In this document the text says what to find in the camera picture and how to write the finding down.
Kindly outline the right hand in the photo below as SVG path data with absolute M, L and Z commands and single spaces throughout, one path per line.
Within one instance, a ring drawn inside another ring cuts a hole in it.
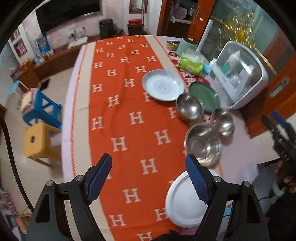
M 279 161 L 278 162 L 278 166 L 277 166 L 276 170 L 274 171 L 274 173 L 275 173 L 276 176 L 279 176 L 279 172 L 281 171 L 282 166 L 283 166 L 283 161 Z M 283 181 L 284 181 L 285 184 L 287 184 L 288 186 L 290 186 L 290 188 L 288 189 L 288 192 L 294 194 L 295 193 L 295 190 L 296 190 L 295 177 L 293 177 L 293 176 L 286 176 L 283 179 Z

